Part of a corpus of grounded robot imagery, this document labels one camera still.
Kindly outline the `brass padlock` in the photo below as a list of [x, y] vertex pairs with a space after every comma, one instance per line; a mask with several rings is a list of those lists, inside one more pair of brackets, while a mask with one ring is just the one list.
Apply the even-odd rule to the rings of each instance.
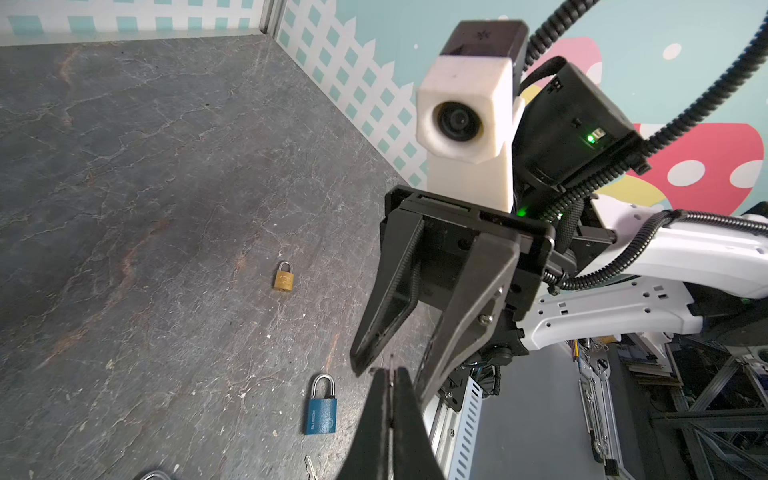
[[281, 292], [291, 292], [294, 287], [293, 266], [288, 261], [281, 261], [275, 272], [273, 289]]

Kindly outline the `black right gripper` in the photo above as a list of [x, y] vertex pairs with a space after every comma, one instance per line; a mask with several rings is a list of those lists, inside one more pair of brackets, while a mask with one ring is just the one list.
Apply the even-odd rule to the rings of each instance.
[[373, 364], [418, 298], [444, 309], [414, 383], [424, 410], [450, 373], [490, 339], [505, 295], [511, 319], [523, 320], [554, 236], [543, 221], [407, 186], [390, 190], [376, 279], [350, 348], [355, 375]]

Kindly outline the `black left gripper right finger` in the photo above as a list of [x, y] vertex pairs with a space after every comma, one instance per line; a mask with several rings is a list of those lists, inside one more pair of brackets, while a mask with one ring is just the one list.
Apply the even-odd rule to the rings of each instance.
[[443, 480], [408, 370], [398, 367], [392, 393], [393, 478]]

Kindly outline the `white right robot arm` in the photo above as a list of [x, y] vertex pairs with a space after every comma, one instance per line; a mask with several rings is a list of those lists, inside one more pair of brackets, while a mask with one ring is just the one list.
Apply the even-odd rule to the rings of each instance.
[[647, 305], [552, 308], [542, 288], [590, 291], [628, 274], [767, 295], [765, 222], [599, 194], [642, 139], [562, 57], [528, 78], [509, 57], [438, 57], [417, 93], [417, 137], [436, 165], [433, 189], [386, 195], [377, 276], [350, 349], [356, 374], [419, 303], [441, 314], [415, 383], [426, 402], [457, 370], [570, 338], [703, 328], [701, 316]]

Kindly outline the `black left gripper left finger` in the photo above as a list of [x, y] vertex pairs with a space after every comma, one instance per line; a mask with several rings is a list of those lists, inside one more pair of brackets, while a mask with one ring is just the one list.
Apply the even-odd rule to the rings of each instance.
[[377, 369], [337, 478], [387, 479], [390, 457], [390, 371]]

